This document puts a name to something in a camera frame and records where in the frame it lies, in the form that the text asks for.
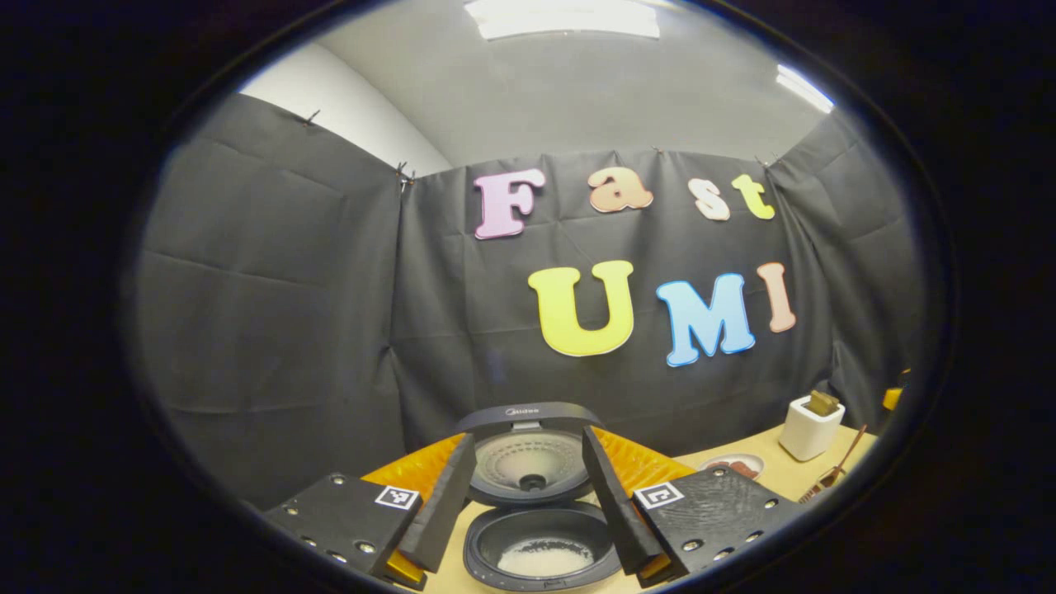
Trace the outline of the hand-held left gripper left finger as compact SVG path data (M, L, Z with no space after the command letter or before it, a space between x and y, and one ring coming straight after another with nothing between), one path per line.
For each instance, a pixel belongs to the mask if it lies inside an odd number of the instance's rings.
M265 518L341 568L421 591L441 567L478 465L468 432L355 477L333 471Z

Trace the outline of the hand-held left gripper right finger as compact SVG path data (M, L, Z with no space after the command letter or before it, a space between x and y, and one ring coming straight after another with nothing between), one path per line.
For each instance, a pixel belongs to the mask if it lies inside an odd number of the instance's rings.
M713 573L806 511L728 464L693 469L593 425L582 458L623 571L641 587Z

